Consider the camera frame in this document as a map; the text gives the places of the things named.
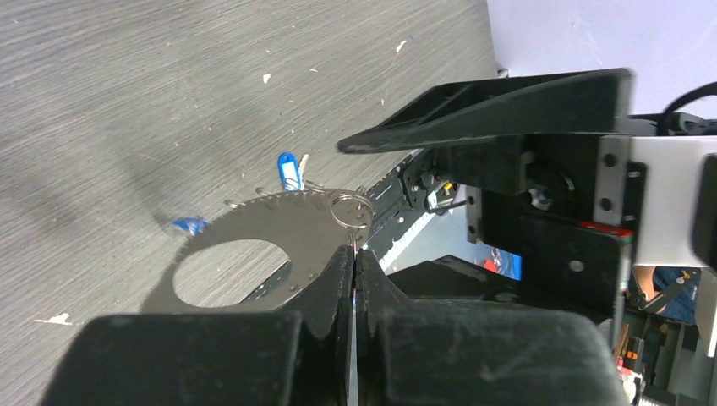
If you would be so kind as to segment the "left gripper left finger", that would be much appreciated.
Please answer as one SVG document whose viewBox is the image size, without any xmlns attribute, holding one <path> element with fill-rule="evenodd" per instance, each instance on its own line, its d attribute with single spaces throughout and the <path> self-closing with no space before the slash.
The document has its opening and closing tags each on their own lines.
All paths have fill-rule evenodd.
<svg viewBox="0 0 717 406">
<path fill-rule="evenodd" d="M 107 315 L 85 325 L 45 405 L 344 405 L 354 254 L 281 309 Z"/>
</svg>

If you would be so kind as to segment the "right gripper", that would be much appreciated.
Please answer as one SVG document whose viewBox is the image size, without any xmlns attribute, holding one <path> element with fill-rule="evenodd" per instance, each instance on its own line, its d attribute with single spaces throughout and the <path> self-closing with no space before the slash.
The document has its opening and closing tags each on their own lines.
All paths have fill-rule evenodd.
<svg viewBox="0 0 717 406">
<path fill-rule="evenodd" d="M 627 120 L 632 82 L 632 71 L 620 68 L 437 85 L 336 148 L 442 147 L 432 162 L 438 176 L 465 189 L 470 242 L 519 255 L 529 287 L 619 317 L 645 167 L 632 161 L 629 136 L 591 133 L 614 133 Z M 518 137 L 534 134 L 558 135 Z M 500 275 L 452 255 L 388 279 L 416 304 L 505 301 Z"/>
</svg>

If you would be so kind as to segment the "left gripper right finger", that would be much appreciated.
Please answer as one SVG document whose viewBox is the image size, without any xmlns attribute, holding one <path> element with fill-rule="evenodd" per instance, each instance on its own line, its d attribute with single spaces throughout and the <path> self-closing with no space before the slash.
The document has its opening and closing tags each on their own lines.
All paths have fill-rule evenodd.
<svg viewBox="0 0 717 406">
<path fill-rule="evenodd" d="M 625 405 L 583 310 L 502 277 L 505 301 L 416 304 L 375 256 L 356 260 L 362 405 Z"/>
</svg>

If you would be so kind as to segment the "large metal keyring disc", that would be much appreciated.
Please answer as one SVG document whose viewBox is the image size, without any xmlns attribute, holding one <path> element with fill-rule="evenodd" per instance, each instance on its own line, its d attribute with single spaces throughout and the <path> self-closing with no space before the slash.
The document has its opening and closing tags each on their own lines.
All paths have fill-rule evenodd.
<svg viewBox="0 0 717 406">
<path fill-rule="evenodd" d="M 361 245 L 374 217 L 367 197 L 343 189 L 307 189 L 237 203 L 185 240 L 140 310 L 275 310 L 315 282 L 337 248 Z"/>
</svg>

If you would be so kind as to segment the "blue key tag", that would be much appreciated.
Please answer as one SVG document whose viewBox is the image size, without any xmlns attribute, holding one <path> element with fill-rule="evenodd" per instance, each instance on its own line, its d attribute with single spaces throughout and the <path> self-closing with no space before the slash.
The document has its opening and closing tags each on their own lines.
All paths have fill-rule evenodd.
<svg viewBox="0 0 717 406">
<path fill-rule="evenodd" d="M 198 233 L 202 233 L 209 225 L 209 222 L 203 217 L 180 217 L 172 220 L 171 224 L 185 233 L 195 236 Z"/>
</svg>

